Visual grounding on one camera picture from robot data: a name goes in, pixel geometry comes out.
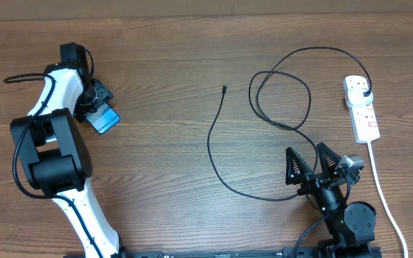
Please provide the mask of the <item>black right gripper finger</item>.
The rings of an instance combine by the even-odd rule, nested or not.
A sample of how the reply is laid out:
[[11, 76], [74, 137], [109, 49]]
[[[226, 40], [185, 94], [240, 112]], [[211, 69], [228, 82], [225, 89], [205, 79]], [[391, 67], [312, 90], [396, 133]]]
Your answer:
[[291, 147], [286, 149], [286, 163], [285, 183], [287, 185], [304, 183], [314, 174], [313, 169]]
[[337, 165], [341, 161], [337, 153], [331, 150], [325, 143], [319, 143], [317, 146], [318, 156], [320, 159], [321, 169], [324, 176], [338, 176]]

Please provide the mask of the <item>blue-screen Galaxy smartphone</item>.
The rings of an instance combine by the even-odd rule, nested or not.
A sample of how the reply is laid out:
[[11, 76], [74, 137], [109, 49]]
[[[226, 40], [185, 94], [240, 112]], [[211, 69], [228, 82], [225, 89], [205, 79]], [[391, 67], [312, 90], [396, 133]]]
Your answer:
[[85, 117], [101, 135], [120, 122], [120, 116], [107, 103], [99, 107], [95, 113], [87, 113]]

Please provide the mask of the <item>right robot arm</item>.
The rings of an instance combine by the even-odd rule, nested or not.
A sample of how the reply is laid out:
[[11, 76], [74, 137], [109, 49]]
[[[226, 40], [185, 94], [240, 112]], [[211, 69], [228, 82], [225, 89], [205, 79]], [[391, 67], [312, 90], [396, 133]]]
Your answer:
[[[364, 160], [356, 154], [340, 156], [324, 143], [319, 143], [316, 150], [320, 173], [315, 173], [293, 148], [286, 149], [285, 183], [299, 185], [299, 196], [313, 196], [322, 217], [301, 234], [294, 247], [283, 248], [283, 256], [380, 257], [380, 248], [370, 246], [375, 240], [376, 209], [363, 201], [348, 202]], [[308, 232], [323, 222], [330, 238], [315, 247], [301, 247]]]

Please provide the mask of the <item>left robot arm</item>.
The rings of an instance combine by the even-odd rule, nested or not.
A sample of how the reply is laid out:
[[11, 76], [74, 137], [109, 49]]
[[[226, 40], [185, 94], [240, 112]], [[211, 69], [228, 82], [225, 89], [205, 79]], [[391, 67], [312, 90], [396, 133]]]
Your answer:
[[105, 218], [92, 188], [92, 161], [76, 124], [88, 121], [99, 134], [120, 121], [109, 106], [112, 92], [94, 77], [88, 49], [60, 45], [60, 61], [41, 73], [14, 75], [4, 83], [42, 81], [35, 106], [12, 120], [12, 174], [19, 190], [32, 199], [58, 205], [79, 237], [84, 257], [128, 257], [128, 250]]

